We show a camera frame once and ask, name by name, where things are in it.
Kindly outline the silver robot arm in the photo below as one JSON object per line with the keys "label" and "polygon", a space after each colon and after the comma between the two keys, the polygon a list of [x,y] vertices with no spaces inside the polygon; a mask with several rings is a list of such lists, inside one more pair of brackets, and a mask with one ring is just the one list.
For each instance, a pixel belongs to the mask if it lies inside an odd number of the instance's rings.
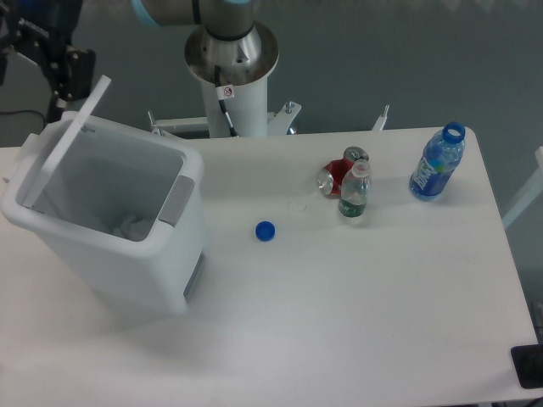
{"label": "silver robot arm", "polygon": [[[188,68],[213,86],[244,86],[267,77],[278,61],[277,39],[255,19],[251,1],[134,1],[148,25],[193,25],[185,46]],[[72,43],[83,9],[81,1],[3,1],[1,68],[17,53],[36,64],[51,97],[46,121],[52,123],[92,89],[96,54]]]}

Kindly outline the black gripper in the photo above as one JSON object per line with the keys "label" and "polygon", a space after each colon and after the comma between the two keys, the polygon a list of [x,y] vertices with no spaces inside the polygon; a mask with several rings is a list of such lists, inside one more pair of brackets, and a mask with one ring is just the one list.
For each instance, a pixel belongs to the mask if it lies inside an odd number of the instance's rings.
{"label": "black gripper", "polygon": [[82,5],[82,1],[1,2],[1,27],[6,29],[1,36],[1,77],[11,52],[37,64],[52,90],[47,123],[60,120],[73,102],[91,92],[96,53],[79,50],[72,42]]}

